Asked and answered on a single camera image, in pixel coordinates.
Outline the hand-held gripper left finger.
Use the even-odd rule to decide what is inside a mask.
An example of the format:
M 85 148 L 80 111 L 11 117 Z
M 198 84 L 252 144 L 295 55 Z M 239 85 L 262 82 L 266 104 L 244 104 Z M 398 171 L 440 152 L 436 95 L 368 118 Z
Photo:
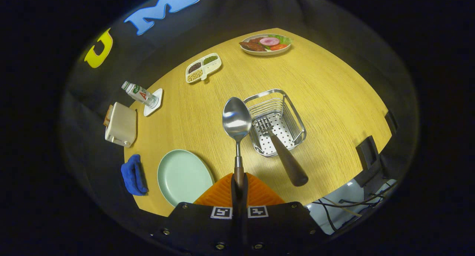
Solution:
M 239 247 L 233 174 L 213 184 L 195 203 L 180 202 L 150 239 L 175 254 L 229 254 Z

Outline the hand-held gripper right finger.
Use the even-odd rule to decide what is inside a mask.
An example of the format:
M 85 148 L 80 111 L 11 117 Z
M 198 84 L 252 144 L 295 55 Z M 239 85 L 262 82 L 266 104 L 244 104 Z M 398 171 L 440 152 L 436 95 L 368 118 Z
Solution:
M 247 254 L 308 254 L 327 242 L 327 234 L 300 202 L 285 203 L 250 173 L 242 241 Z

